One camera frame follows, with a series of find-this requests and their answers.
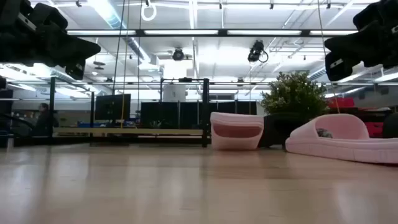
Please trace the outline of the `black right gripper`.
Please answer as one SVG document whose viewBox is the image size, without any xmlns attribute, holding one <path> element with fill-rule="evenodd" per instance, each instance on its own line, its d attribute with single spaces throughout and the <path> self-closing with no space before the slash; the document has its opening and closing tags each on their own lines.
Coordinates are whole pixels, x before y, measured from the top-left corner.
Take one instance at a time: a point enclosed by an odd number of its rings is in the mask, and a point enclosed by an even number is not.
<svg viewBox="0 0 398 224">
<path fill-rule="evenodd" d="M 398 66 L 398 27 L 386 29 L 368 29 L 354 35 L 356 48 L 354 56 L 365 67 L 382 65 L 384 68 Z M 324 45 L 336 55 L 350 55 L 350 34 L 331 37 Z"/>
</svg>

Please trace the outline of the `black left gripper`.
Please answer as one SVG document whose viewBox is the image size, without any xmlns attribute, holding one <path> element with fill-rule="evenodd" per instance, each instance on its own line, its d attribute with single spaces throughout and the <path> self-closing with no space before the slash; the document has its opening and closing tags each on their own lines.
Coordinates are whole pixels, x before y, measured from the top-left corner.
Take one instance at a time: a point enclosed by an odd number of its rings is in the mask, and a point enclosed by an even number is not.
<svg viewBox="0 0 398 224">
<path fill-rule="evenodd" d="M 68 21 L 55 7 L 38 3 L 29 20 L 36 26 L 30 66 L 43 63 L 49 67 L 80 67 L 81 61 L 101 51 L 96 42 L 68 35 Z"/>
</svg>

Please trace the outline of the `pink foam slide sandal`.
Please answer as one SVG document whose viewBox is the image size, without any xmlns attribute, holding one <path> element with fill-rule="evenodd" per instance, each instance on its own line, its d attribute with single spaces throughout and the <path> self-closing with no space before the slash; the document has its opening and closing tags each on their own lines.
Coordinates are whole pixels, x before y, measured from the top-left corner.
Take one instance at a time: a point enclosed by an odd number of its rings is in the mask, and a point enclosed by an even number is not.
<svg viewBox="0 0 398 224">
<path fill-rule="evenodd" d="M 288 152 L 344 161 L 398 164 L 398 138 L 370 138 L 363 121 L 352 114 L 318 116 L 293 130 Z"/>
<path fill-rule="evenodd" d="M 256 150 L 264 130 L 258 115 L 212 112 L 211 145 L 216 150 Z"/>
</svg>

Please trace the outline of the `black-framed wooden shelf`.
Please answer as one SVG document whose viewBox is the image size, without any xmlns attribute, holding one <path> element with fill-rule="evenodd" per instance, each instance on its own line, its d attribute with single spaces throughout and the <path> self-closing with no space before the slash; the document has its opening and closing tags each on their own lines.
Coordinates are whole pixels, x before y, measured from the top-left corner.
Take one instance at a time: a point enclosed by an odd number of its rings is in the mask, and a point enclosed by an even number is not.
<svg viewBox="0 0 398 224">
<path fill-rule="evenodd" d="M 123 124 L 120 124 L 119 128 L 55 128 L 53 127 L 53 115 L 54 115 L 54 103 L 55 103 L 55 84 L 58 80 L 57 77 L 52 77 L 48 84 L 50 85 L 50 102 L 49 102 L 49 111 L 50 111 L 50 120 L 48 121 L 50 135 L 44 137 L 43 142 L 48 145 L 54 145 L 55 140 L 53 137 L 54 132 L 61 133 L 87 133 L 90 136 L 88 139 L 90 141 L 93 140 L 94 134 L 133 134 L 136 136 L 140 135 L 190 135 L 190 136 L 200 136 L 201 137 L 201 146 L 206 148 L 208 146 L 208 124 L 210 122 L 208 118 L 209 112 L 209 85 L 210 81 L 207 78 L 200 79 L 203 82 L 203 99 L 202 99 L 202 121 L 201 130 L 199 129 L 133 129 L 133 128 L 124 128 Z M 95 120 L 95 93 L 91 92 L 91 108 L 90 108 L 90 123 L 93 124 Z"/>
</svg>

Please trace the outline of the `black computer monitor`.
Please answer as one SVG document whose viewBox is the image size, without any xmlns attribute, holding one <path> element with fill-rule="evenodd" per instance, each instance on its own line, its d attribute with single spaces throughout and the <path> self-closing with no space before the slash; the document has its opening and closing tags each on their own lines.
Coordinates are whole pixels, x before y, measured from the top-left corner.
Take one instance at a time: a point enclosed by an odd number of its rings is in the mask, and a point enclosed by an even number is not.
<svg viewBox="0 0 398 224">
<path fill-rule="evenodd" d="M 121 120 L 130 118 L 131 95 L 97 96 L 95 120 Z"/>
</svg>

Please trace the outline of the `green artificial flowering plant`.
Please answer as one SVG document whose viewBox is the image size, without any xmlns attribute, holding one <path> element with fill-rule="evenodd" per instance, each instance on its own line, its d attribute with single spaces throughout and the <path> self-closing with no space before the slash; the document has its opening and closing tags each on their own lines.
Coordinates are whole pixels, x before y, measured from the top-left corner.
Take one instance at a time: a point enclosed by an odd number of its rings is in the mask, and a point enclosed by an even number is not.
<svg viewBox="0 0 398 224">
<path fill-rule="evenodd" d="M 262 92 L 261 106 L 267 114 L 296 113 L 305 119 L 323 114 L 328 108 L 326 86 L 308 77 L 307 72 L 279 73 L 270 92 Z"/>
</svg>

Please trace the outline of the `blue storage bins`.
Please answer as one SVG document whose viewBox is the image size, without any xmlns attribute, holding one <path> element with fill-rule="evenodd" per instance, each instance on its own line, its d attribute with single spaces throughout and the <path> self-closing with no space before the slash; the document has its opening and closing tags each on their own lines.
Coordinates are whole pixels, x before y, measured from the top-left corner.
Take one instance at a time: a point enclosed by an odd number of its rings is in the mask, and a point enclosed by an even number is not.
<svg viewBox="0 0 398 224">
<path fill-rule="evenodd" d="M 78 128 L 105 128 L 107 127 L 107 123 L 93 123 L 91 124 L 90 122 L 77 122 L 77 127 Z"/>
</svg>

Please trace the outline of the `person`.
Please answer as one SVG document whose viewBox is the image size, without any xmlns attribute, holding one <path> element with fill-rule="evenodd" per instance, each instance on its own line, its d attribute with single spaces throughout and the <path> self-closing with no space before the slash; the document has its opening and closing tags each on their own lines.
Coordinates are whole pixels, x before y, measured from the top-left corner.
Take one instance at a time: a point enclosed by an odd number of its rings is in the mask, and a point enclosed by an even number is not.
<svg viewBox="0 0 398 224">
<path fill-rule="evenodd" d="M 47 103 L 41 103 L 39 105 L 39 117 L 32 130 L 33 136 L 49 136 L 50 130 L 48 121 L 50 120 L 49 105 Z"/>
</svg>

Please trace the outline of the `red and black cart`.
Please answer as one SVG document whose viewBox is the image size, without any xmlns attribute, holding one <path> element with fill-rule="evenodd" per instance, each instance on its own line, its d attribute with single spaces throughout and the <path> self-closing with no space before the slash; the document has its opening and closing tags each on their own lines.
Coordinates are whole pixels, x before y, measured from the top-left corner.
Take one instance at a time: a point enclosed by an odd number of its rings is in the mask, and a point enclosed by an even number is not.
<svg viewBox="0 0 398 224">
<path fill-rule="evenodd" d="M 370 138 L 382 138 L 383 122 L 365 122 Z"/>
</svg>

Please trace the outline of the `black LED light bar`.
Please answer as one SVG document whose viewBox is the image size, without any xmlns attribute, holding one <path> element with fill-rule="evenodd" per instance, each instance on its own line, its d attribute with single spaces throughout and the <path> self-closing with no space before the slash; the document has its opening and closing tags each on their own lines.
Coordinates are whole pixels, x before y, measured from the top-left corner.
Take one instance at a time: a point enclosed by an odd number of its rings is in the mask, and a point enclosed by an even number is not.
<svg viewBox="0 0 398 224">
<path fill-rule="evenodd" d="M 336 37 L 353 34 L 356 30 L 310 29 L 72 29 L 77 37 Z"/>
</svg>

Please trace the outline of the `black partition panels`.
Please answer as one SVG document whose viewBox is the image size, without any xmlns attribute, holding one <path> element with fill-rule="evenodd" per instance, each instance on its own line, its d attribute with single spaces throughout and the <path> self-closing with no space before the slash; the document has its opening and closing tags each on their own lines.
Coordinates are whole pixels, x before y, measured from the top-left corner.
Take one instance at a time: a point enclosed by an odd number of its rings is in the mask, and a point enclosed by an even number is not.
<svg viewBox="0 0 398 224">
<path fill-rule="evenodd" d="M 194 102 L 143 102 L 141 103 L 141 126 L 155 129 L 200 129 L 201 101 Z M 208 104 L 208 112 L 257 114 L 254 101 L 216 101 Z"/>
</svg>

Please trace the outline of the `black equipment stand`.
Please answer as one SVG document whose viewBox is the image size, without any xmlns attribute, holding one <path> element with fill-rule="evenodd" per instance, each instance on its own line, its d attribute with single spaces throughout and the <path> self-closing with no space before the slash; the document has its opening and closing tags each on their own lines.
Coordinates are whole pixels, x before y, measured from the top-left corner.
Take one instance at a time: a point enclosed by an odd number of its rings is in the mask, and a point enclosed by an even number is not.
<svg viewBox="0 0 398 224">
<path fill-rule="evenodd" d="M 7 148 L 8 137 L 11 133 L 11 120 L 9 116 L 12 112 L 13 90 L 7 86 L 7 81 L 0 76 L 0 151 Z"/>
</svg>

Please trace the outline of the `black plant pot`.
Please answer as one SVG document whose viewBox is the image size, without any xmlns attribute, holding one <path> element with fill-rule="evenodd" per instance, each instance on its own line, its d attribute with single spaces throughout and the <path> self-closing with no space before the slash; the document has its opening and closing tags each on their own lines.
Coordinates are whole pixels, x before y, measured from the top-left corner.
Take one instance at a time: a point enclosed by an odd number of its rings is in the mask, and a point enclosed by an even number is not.
<svg viewBox="0 0 398 224">
<path fill-rule="evenodd" d="M 308 121 L 308 118 L 298 113 L 274 113 L 264 116 L 264 130 L 258 147 L 285 147 L 285 141 L 291 132 Z"/>
</svg>

